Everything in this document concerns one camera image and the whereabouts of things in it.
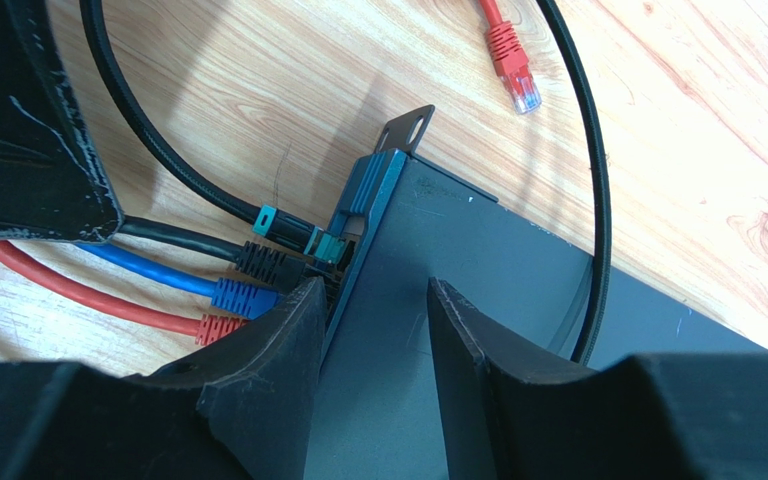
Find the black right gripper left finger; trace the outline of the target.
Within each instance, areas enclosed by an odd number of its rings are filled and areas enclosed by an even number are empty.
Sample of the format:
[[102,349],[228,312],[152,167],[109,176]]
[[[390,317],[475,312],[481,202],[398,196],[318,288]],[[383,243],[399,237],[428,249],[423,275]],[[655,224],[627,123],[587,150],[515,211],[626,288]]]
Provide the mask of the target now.
[[326,316],[310,279],[148,376],[0,363],[0,479],[300,479]]

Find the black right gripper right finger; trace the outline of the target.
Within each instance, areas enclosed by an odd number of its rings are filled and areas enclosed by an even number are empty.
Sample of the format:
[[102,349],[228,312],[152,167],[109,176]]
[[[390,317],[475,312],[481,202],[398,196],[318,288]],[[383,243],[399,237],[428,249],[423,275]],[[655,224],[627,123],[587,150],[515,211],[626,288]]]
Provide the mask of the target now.
[[768,479],[768,353],[563,359],[427,287],[454,479]]

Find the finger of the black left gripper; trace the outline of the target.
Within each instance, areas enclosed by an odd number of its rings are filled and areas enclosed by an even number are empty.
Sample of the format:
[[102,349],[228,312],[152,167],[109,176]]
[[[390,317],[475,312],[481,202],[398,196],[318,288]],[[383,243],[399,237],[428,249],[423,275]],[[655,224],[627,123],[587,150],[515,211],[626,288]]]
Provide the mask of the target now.
[[0,240],[105,243],[123,209],[43,1],[0,1]]

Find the dark grey network switch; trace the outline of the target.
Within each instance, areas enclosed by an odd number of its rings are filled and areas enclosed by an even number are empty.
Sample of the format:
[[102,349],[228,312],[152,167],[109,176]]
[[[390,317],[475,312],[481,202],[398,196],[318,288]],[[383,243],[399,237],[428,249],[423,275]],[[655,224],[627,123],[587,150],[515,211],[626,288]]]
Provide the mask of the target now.
[[[448,473],[427,287],[451,284],[478,310],[569,360],[590,256],[383,135],[360,159],[332,223],[360,234],[329,329],[305,475],[454,479]],[[759,346],[653,287],[611,273],[586,367],[635,354],[750,354]]]

